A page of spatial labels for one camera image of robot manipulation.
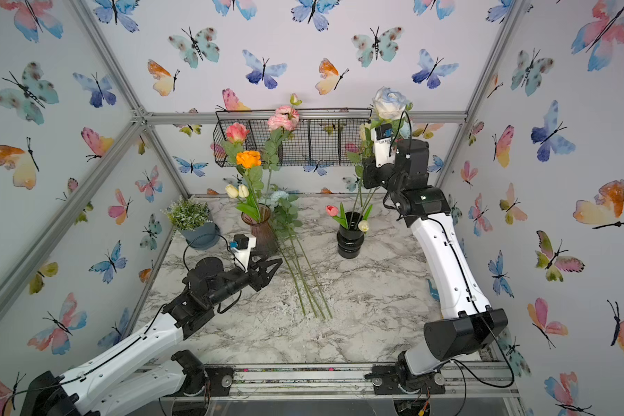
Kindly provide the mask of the pale blue white rose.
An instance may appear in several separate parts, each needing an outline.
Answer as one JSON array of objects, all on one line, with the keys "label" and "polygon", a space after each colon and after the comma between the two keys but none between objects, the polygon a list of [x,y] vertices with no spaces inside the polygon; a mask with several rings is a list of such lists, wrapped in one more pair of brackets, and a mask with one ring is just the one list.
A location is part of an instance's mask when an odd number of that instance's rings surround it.
[{"label": "pale blue white rose", "polygon": [[384,124],[391,124],[393,128],[398,128],[401,124],[403,114],[411,110],[414,104],[399,91],[392,88],[380,88],[373,100],[374,119],[370,122],[371,128],[376,128]]}]

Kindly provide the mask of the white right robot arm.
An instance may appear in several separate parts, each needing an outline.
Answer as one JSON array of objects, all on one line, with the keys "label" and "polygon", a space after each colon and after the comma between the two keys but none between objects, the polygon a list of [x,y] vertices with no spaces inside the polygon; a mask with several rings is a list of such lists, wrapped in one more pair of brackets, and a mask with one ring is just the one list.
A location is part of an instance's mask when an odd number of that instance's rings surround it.
[{"label": "white right robot arm", "polygon": [[424,340],[398,358],[400,384],[410,390],[450,360],[490,346],[508,324],[471,273],[447,197],[428,183],[428,158],[424,141],[381,139],[363,163],[365,186],[386,190],[384,206],[399,213],[421,245],[440,298],[441,320],[425,323]]}]

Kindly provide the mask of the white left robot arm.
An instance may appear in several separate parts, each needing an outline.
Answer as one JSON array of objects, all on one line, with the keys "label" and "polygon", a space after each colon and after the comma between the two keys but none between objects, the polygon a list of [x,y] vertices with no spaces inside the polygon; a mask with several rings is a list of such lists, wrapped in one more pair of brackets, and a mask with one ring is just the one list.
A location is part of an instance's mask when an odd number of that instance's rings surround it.
[{"label": "white left robot arm", "polygon": [[45,372],[31,381],[20,393],[21,413],[127,415],[169,395],[210,400],[223,388],[224,378],[189,350],[173,352],[155,369],[139,370],[202,329],[232,295],[247,287],[267,287],[282,263],[280,258],[248,258],[227,270],[219,258],[200,260],[184,278],[185,289],[141,329],[83,365],[59,375]]}]

